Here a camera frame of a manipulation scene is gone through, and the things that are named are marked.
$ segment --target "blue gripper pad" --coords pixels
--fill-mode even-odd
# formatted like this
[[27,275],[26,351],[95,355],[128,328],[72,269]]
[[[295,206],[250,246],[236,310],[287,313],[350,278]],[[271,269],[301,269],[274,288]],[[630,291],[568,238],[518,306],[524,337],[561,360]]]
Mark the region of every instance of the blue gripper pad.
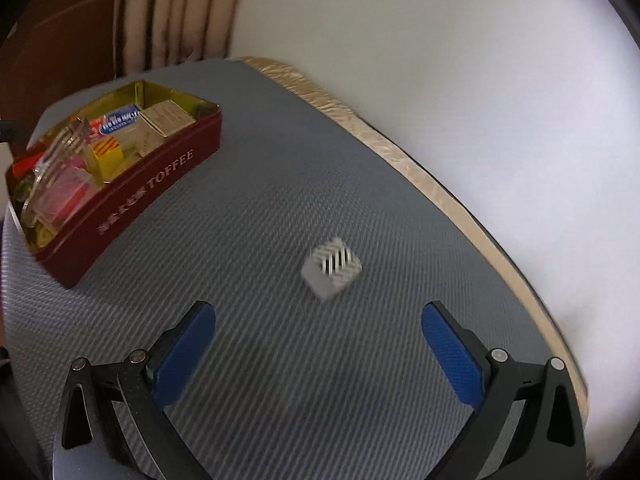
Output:
[[215,331],[216,312],[209,303],[203,304],[154,373],[152,391],[159,408],[180,398]]
[[432,303],[422,310],[422,334],[460,402],[477,410],[484,400],[482,371]]

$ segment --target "gray tablecloth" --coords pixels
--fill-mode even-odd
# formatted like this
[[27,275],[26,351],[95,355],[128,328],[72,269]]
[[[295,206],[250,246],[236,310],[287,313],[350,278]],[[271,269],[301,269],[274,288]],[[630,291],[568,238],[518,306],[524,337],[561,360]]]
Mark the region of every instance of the gray tablecloth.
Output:
[[[72,359],[121,360],[199,299],[216,307],[218,330],[168,413],[217,479],[423,478],[469,415],[422,338],[430,300],[489,347],[549,357],[524,307],[449,219],[320,112],[241,62],[145,77],[222,106],[219,152],[150,206],[73,290],[4,224],[6,335],[46,453]],[[59,102],[36,132],[121,84]],[[320,303],[300,269],[335,235],[364,270]]]

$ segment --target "white wall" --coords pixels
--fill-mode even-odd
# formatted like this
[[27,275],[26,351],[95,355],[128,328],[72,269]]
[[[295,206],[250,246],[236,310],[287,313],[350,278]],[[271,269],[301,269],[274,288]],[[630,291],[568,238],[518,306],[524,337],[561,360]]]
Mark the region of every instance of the white wall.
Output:
[[279,59],[431,171],[528,277],[612,460],[640,417],[640,52],[606,0],[241,0]]

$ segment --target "small cube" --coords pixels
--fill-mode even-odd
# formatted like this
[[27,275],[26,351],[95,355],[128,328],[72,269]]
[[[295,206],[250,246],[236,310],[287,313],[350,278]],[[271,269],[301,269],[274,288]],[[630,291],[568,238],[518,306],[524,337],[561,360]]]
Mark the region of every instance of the small cube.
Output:
[[91,151],[103,180],[107,179],[124,162],[124,153],[122,153],[120,143],[113,136],[105,137],[92,144]]
[[359,257],[336,237],[312,251],[302,267],[302,277],[324,301],[343,290],[361,271]]
[[176,134],[181,129],[195,122],[193,117],[183,110],[180,105],[171,101],[171,99],[146,108],[142,112],[142,116],[149,124],[158,130],[163,137],[171,137],[173,134]]

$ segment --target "metal screw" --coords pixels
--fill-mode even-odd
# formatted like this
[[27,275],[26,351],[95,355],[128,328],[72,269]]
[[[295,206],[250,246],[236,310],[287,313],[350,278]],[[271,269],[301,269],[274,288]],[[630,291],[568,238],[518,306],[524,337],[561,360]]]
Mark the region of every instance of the metal screw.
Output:
[[76,359],[71,363],[71,367],[76,372],[79,372],[80,370],[82,370],[85,367],[85,365],[86,365],[86,359],[84,357],[79,357],[78,359]]
[[509,358],[509,354],[507,354],[507,352],[502,348],[494,348],[491,350],[491,357],[494,358],[495,361],[503,363]]
[[133,364],[141,363],[146,359],[146,352],[144,350],[134,350],[129,354],[129,361]]
[[562,359],[559,357],[552,358],[551,365],[556,370],[564,370],[564,361],[562,361]]

